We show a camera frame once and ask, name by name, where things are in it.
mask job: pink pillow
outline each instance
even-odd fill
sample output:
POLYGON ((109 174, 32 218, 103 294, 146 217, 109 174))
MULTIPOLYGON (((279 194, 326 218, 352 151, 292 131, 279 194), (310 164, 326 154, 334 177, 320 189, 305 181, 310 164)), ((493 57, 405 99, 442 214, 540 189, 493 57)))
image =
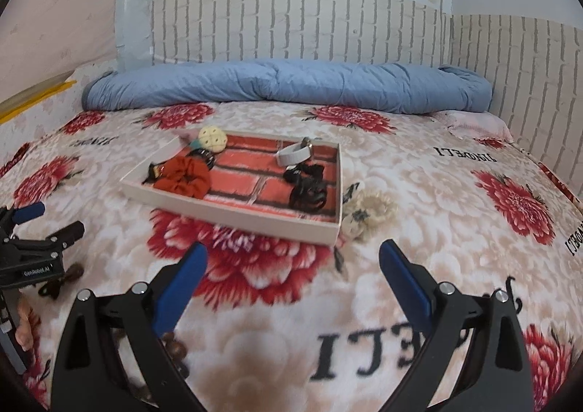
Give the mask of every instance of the pink pillow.
POLYGON ((451 134, 459 138, 494 138, 513 142, 512 134, 510 134, 506 123, 491 113, 446 110, 432 113, 431 117, 442 123, 451 134))

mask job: red brick pattern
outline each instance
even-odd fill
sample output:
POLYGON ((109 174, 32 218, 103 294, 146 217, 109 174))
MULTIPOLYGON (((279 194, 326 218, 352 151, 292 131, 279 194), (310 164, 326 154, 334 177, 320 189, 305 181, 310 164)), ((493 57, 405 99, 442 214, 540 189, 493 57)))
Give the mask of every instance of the red brick pattern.
POLYGON ((337 149, 314 146, 313 163, 324 166, 328 184, 326 206, 317 215, 308 215, 288 208, 293 186, 283 179, 284 167, 279 167, 275 153, 290 141, 258 137, 229 136, 227 148, 216 156, 211 170, 211 191, 205 200, 252 211, 268 212, 333 223, 336 218, 337 149))

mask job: yellow ball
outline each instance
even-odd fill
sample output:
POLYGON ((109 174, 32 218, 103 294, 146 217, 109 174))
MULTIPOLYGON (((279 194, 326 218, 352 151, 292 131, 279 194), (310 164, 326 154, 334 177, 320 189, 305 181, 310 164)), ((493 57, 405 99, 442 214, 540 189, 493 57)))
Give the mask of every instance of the yellow ball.
POLYGON ((227 147, 227 135, 216 126, 205 126, 198 133, 198 140, 203 149, 214 154, 224 151, 227 147))

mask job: yellow strip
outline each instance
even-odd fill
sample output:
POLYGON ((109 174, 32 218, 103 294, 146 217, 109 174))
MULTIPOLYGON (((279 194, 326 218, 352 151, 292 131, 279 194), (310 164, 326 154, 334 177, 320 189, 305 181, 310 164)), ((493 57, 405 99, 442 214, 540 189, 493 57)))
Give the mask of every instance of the yellow strip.
POLYGON ((66 81, 65 83, 56 85, 52 88, 49 88, 46 91, 43 91, 42 93, 39 93, 31 97, 26 103, 22 103, 20 106, 17 106, 16 108, 11 109, 10 111, 0 114, 0 125, 7 121, 10 121, 12 118, 18 116, 20 113, 26 111, 28 108, 36 105, 37 103, 40 103, 41 101, 50 98, 51 96, 56 95, 57 93, 61 93, 62 91, 68 90, 73 85, 75 85, 75 83, 77 83, 77 80, 72 79, 71 81, 66 81))

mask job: blanket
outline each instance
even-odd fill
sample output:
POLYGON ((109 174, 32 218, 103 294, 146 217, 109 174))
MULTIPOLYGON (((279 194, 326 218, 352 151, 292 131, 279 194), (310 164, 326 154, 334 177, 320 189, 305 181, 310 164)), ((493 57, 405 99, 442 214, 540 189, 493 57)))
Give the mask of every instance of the blanket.
POLYGON ((404 114, 445 109, 481 113, 492 100, 492 85, 473 71, 450 66, 278 59, 167 64, 104 76, 85 89, 83 108, 263 100, 404 114))
MULTIPOLYGON (((536 410, 581 351, 583 215, 527 154, 498 140, 459 139, 430 117, 280 102, 87 111, 34 142, 2 179, 2 203, 37 200, 46 214, 20 227, 21 237, 39 239, 75 220, 86 227, 65 252, 65 267, 80 262, 85 275, 56 301, 24 289, 39 315, 25 379, 44 404, 76 292, 110 295, 150 281, 195 240, 208 248, 209 265, 176 336, 188 348, 187 383, 211 411, 377 411, 423 342, 380 272, 386 239, 463 293, 508 292, 536 410), (207 123, 338 141, 345 199, 383 194, 398 215, 366 241, 341 236, 326 247, 212 225, 121 193, 121 177, 174 129, 207 123)), ((434 403, 451 392, 468 343, 462 332, 434 403)), ((126 340, 120 354, 139 386, 126 340)))

